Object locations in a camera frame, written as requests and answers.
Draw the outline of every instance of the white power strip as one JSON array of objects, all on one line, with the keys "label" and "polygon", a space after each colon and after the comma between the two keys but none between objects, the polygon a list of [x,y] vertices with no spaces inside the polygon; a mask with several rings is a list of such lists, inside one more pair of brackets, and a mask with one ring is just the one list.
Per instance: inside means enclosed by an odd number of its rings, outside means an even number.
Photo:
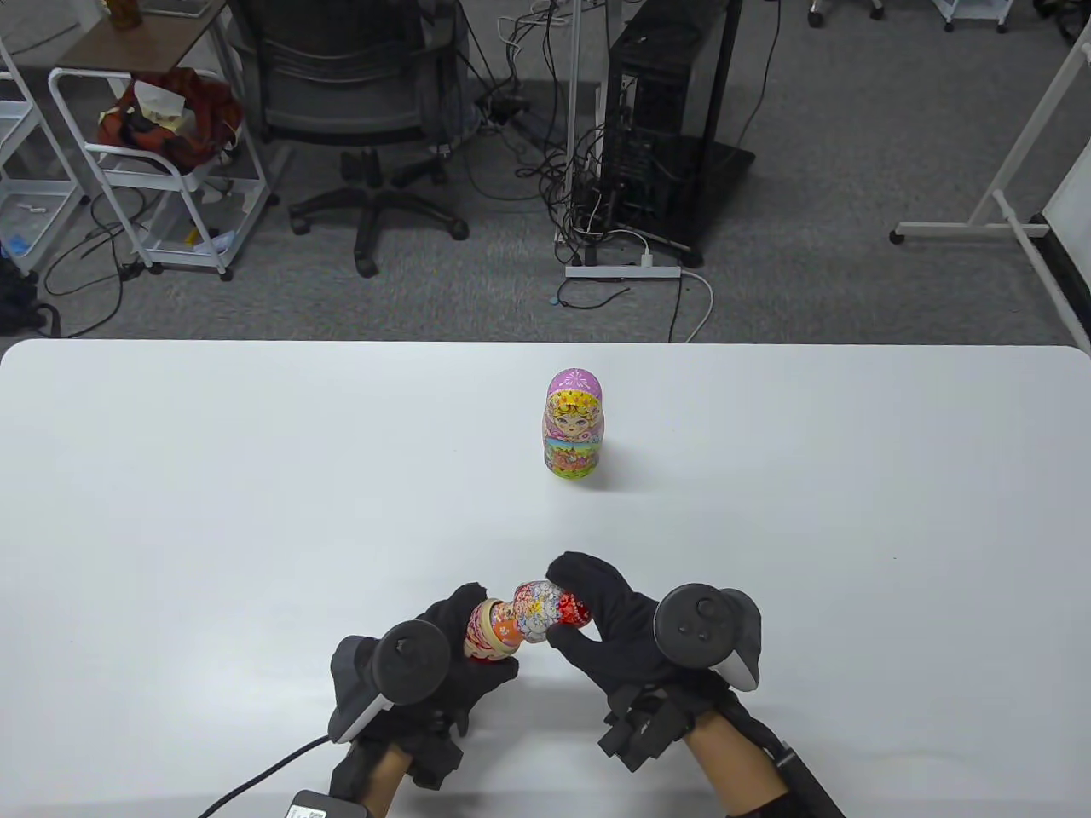
[{"label": "white power strip", "polygon": [[591,267],[567,266],[564,268],[565,278],[608,278],[616,280],[619,278],[658,278],[674,279],[682,277],[681,267],[640,267],[635,264],[597,264]]}]

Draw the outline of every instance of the matryoshka doll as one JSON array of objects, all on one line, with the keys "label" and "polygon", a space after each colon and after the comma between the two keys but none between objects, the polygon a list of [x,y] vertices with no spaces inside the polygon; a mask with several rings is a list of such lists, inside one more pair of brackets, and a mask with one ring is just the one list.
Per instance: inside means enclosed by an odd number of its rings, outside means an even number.
[{"label": "matryoshka doll", "polygon": [[559,372],[549,385],[542,440],[546,465],[558,477],[579,480],[599,465],[602,387],[587,370]]}]

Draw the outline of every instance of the black computer case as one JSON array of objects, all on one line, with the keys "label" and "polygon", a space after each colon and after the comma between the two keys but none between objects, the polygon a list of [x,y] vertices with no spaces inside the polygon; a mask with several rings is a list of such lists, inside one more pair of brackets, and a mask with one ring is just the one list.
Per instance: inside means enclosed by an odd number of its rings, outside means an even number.
[{"label": "black computer case", "polygon": [[600,189],[609,227],[699,263],[754,154],[717,142],[742,0],[645,0],[610,49]]}]

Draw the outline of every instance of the black glove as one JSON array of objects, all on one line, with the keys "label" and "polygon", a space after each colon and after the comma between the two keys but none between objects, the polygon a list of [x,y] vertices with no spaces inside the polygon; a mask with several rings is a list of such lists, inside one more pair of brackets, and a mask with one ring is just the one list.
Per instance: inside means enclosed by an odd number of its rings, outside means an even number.
[{"label": "black glove", "polygon": [[659,602],[630,588],[610,563],[568,551],[553,561],[546,578],[587,605],[602,637],[597,642],[577,628],[556,625],[547,634],[549,643],[607,697],[627,685],[703,687],[708,684],[708,676],[719,678],[708,670],[676,665],[660,652],[651,629]]},{"label": "black glove", "polygon": [[[549,643],[602,689],[614,717],[657,712],[666,699],[686,717],[682,734],[698,715],[716,709],[759,747],[772,751],[780,746],[722,676],[674,664],[660,652],[652,631],[659,602],[634,591],[612,565],[568,551],[553,561],[546,577],[587,605],[602,637],[597,642],[577,628],[555,625],[547,634]],[[682,734],[672,735],[671,741]]]},{"label": "black glove", "polygon": [[[463,754],[452,741],[451,727],[457,727],[458,734],[465,736],[473,706],[519,672],[515,659],[480,662],[463,653],[466,625],[473,609],[484,599],[484,588],[470,582],[417,617],[435,625],[447,638],[451,645],[447,677],[423,701],[393,707],[371,720],[334,770],[331,796],[359,803],[391,744],[412,757],[409,774],[418,786],[439,790],[447,773],[457,769]],[[377,639],[361,637],[356,653],[360,666],[371,660],[377,645]]]}]

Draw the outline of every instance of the red bag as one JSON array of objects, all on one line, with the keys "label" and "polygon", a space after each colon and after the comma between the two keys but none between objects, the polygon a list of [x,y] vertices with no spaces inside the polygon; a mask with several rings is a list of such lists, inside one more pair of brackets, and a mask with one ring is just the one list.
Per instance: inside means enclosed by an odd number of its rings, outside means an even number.
[{"label": "red bag", "polygon": [[[183,136],[144,117],[134,91],[137,80],[184,97],[196,127]],[[103,115],[97,139],[103,145],[158,154],[184,176],[235,147],[241,127],[242,106],[230,86],[206,80],[193,69],[176,68],[166,74],[134,75],[121,98]]]}]

